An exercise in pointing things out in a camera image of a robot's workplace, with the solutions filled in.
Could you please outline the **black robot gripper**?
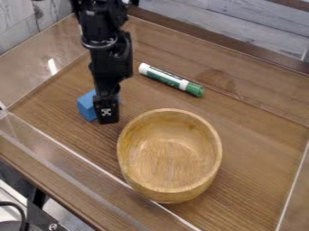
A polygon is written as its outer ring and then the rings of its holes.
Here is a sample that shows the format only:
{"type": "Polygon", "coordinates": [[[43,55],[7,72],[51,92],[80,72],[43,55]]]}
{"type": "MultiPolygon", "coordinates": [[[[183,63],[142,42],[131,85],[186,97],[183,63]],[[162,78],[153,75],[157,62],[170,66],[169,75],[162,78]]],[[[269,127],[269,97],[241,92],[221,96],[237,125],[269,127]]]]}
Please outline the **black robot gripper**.
{"type": "Polygon", "coordinates": [[[133,44],[130,33],[119,30],[103,37],[100,33],[82,32],[82,45],[90,50],[96,94],[92,97],[98,123],[119,121],[119,83],[133,76],[133,44]]]}

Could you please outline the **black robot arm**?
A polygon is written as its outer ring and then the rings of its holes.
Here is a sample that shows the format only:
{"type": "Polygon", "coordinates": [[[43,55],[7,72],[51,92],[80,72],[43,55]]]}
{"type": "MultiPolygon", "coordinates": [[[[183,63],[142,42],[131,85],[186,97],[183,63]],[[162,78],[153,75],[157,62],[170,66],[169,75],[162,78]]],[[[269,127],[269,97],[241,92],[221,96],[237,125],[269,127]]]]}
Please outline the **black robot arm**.
{"type": "Polygon", "coordinates": [[[120,82],[133,76],[133,43],[122,29],[128,20],[122,0],[70,0],[80,26],[80,43],[90,51],[88,69],[96,94],[92,97],[98,122],[119,121],[120,82]]]}

